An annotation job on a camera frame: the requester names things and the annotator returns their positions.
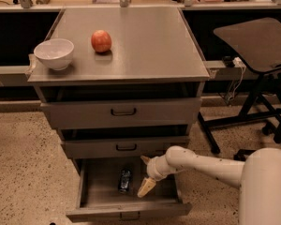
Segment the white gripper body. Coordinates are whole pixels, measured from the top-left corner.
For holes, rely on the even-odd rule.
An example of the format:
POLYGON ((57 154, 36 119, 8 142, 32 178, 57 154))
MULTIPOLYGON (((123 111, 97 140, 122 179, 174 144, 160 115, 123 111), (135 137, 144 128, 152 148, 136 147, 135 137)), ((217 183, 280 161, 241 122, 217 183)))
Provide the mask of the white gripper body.
POLYGON ((176 174, 178 170, 171 166, 165 156, 149 158, 147 162, 147 174, 156 182, 165 179, 170 174, 176 174))

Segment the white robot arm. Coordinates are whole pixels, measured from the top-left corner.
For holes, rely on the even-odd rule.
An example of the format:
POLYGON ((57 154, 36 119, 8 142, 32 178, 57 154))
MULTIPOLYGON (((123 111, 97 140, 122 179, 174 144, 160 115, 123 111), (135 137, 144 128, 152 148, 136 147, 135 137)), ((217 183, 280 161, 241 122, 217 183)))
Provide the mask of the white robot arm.
POLYGON ((140 198, 168 175, 194 169, 239 190, 239 225, 281 225, 280 149, 262 148, 238 161, 173 146, 163 156, 141 159, 147 176, 138 191, 140 198))

